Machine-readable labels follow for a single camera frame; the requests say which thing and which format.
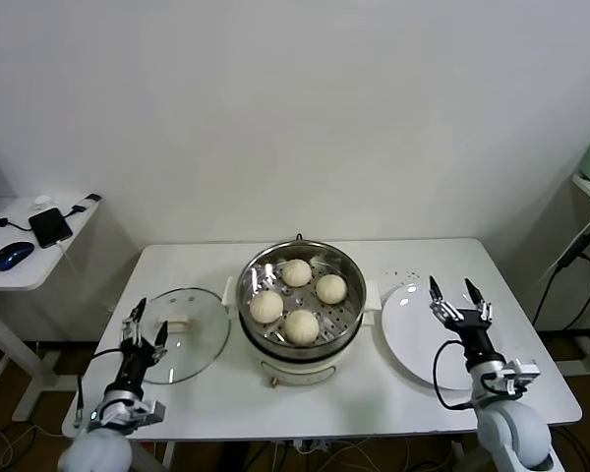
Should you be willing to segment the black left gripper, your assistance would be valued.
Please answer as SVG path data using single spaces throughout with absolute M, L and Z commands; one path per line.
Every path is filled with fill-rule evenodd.
M 123 359 L 115 380 L 106 387 L 105 394 L 110 391 L 143 394 L 142 384 L 147 370 L 155 366 L 167 353 L 168 321 L 161 324 L 153 345 L 142 341 L 141 320 L 146 305 L 147 298 L 143 297 L 130 315 L 122 321 L 120 351 Z

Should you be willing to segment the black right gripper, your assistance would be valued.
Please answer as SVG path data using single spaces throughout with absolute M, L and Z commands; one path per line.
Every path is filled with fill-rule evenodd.
M 503 355 L 496 351 L 488 336 L 488 329 L 493 321 L 492 304 L 485 300 L 480 289 L 469 278 L 465 278 L 464 282 L 468 295 L 478 311 L 458 311 L 452 307 L 444 299 L 439 285 L 432 276 L 429 277 L 430 309 L 448 330 L 458 335 L 464 348 L 467 368 L 493 361 L 504 363 Z

